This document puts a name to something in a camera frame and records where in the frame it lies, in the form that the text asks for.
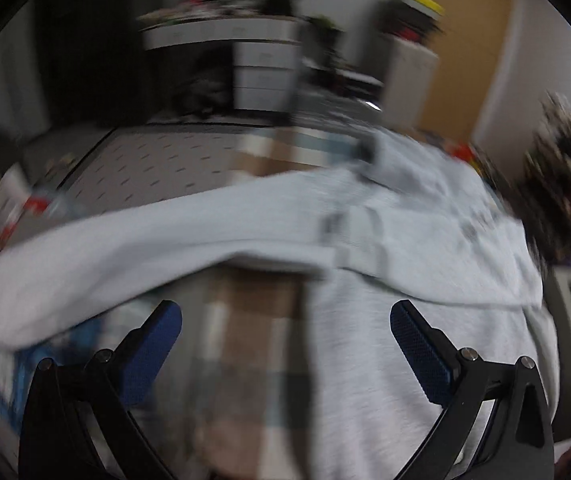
clothing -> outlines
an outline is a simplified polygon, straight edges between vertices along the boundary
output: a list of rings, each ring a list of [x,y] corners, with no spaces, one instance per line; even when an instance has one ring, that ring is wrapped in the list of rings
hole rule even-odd
[[[75,222],[12,248],[0,256],[0,344],[30,344],[231,260],[309,275],[314,478],[394,476],[438,416],[390,333],[390,308],[400,299],[411,297],[455,346],[474,345],[502,362],[533,357],[552,416],[555,331],[521,228],[491,209],[471,168],[419,143],[405,147],[406,154],[390,149],[385,163],[404,165],[410,186],[394,177],[394,189],[364,180],[362,165],[286,173]],[[432,174],[421,160],[435,161]],[[437,186],[449,199],[438,200]],[[377,219],[371,236],[344,236],[342,218],[353,207]],[[431,241],[421,247],[426,234]],[[385,264],[371,272],[352,265],[352,254],[367,254],[374,242]],[[347,265],[339,254],[347,254]],[[438,268],[426,262],[431,254]]]
[[[148,139],[147,134],[139,135]],[[236,140],[225,175],[229,185],[288,170],[335,166],[354,158],[357,143],[354,137],[301,127],[257,128]],[[78,178],[93,175],[101,164],[96,160]],[[153,195],[149,199],[147,203],[156,202]],[[161,300],[181,306],[189,330],[172,347],[147,405],[137,406],[134,413],[146,439],[177,478],[206,480],[212,470],[225,471],[229,478],[254,480],[309,476],[312,374],[305,344],[309,324],[303,318],[305,279],[303,274],[224,264],[92,318],[101,324],[91,352],[115,348]],[[83,361],[86,351],[85,345],[78,346],[77,335],[84,325],[54,337],[68,342],[70,359],[76,362]],[[20,363],[27,352],[0,349],[0,353],[14,355]],[[57,354],[52,356],[60,362]],[[0,367],[0,385],[21,384],[17,380],[21,371],[20,366]],[[0,409],[6,420],[6,413],[22,412],[16,402],[20,389],[12,389],[11,394],[11,411]],[[16,469],[18,435],[13,435],[14,440],[3,438],[0,445],[5,450],[8,441],[16,441],[6,453]],[[110,470],[116,462],[101,432],[96,428],[91,436]]]
[[[518,209],[546,258],[571,262],[571,112],[558,95],[542,104],[544,117],[518,185]]]

red object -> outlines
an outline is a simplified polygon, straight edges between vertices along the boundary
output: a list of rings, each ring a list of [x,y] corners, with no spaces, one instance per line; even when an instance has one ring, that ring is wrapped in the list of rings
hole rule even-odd
[[[460,158],[463,162],[470,163],[474,160],[474,152],[472,152],[472,148],[468,144],[460,144],[456,146],[451,152],[450,155],[456,158]]]
[[[31,196],[25,202],[24,209],[27,209],[32,214],[43,214],[43,212],[50,205],[50,202],[44,198],[38,198]]]
[[[411,28],[404,27],[400,31],[398,31],[397,36],[403,40],[413,41],[414,43],[418,43],[421,39],[419,33]]]

blanket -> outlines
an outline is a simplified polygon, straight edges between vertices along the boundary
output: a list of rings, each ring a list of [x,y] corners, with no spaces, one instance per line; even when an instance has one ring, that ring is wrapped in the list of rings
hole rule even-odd
[[[237,145],[228,172],[230,185],[345,162],[353,156],[356,141],[307,128],[258,128],[243,134]],[[181,301],[175,290],[180,285],[165,287],[36,345],[19,351],[0,348],[0,414],[18,433],[40,359],[49,356],[61,365],[71,364],[87,360],[100,348],[115,348],[160,299],[168,298],[178,301],[190,320],[200,319],[202,329],[197,349],[180,365],[187,384],[177,392],[172,377],[176,373],[168,373],[168,364],[163,368],[166,377],[159,379],[167,387],[155,389],[155,415],[165,419],[166,427],[152,440],[160,443],[163,458],[184,475],[189,462],[193,477],[213,467],[233,478],[300,478],[301,465],[308,463],[310,409],[303,276],[224,266],[211,282],[205,305]],[[202,308],[205,314],[198,312]],[[170,403],[176,408],[168,412]],[[194,419],[186,422],[179,410],[189,410]],[[112,460],[107,450],[100,451],[106,462]]]
[[[379,139],[401,147],[389,132]],[[0,341],[17,345],[57,333],[173,278],[230,261],[308,276],[314,478],[393,476],[437,419],[438,408],[411,380],[390,335],[390,306],[409,295],[456,346],[475,346],[490,360],[534,357],[553,413],[558,391],[554,328],[541,307],[540,278],[522,227],[489,208],[471,168],[434,148],[415,142],[407,147],[413,158],[393,148],[384,161],[403,172],[391,183],[368,182],[354,165],[287,173],[77,222],[9,251],[0,257]],[[435,164],[412,163],[422,154]],[[457,196],[460,203],[456,208],[451,201],[438,203],[440,194]],[[374,220],[363,232],[346,232],[344,219],[352,213],[355,219]],[[370,262],[375,265],[365,271],[355,265],[357,256],[369,254],[375,243],[385,260]],[[53,254],[53,248],[64,251]],[[430,250],[439,264],[418,279]],[[342,251],[347,258],[338,257]],[[26,258],[33,267],[24,266]],[[404,274],[404,268],[414,270]],[[463,271],[469,275],[460,276]],[[217,326],[228,327],[225,316],[215,314],[207,323],[209,337],[221,334]],[[248,320],[241,317],[239,323],[247,326]],[[219,337],[214,342],[219,360],[261,333],[257,325],[242,344]],[[242,354],[244,363],[260,361],[254,353]],[[273,355],[270,348],[263,358],[272,362]],[[241,380],[230,376],[223,382],[239,384],[233,392],[249,397],[259,390],[248,387],[245,372],[252,370],[243,371]],[[216,407],[225,403],[241,406],[238,399],[210,398],[203,419],[223,426],[252,419],[251,412],[229,406],[220,416]],[[294,412],[284,410],[286,416]],[[481,436],[486,420],[479,417],[473,436]],[[216,449],[216,439],[200,440],[199,433],[197,428],[197,447]],[[243,442],[238,449],[237,463],[248,447]],[[471,438],[463,464],[474,448]]]

colorful clothing pile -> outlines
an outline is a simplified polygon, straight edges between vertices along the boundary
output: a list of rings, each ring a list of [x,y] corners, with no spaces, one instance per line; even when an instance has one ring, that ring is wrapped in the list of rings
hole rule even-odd
[[[571,258],[571,112],[559,96],[543,103],[544,118],[525,156],[518,213],[553,263]]]

white dresser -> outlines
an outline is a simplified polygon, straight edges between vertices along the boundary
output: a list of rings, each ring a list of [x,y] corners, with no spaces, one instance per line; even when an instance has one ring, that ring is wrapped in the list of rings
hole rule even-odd
[[[299,20],[287,17],[213,18],[150,28],[146,50],[165,46],[233,41],[234,107],[284,112],[301,66]]]
[[[377,33],[361,69],[385,83],[379,106],[387,128],[415,128],[421,118],[439,57],[425,46]]]

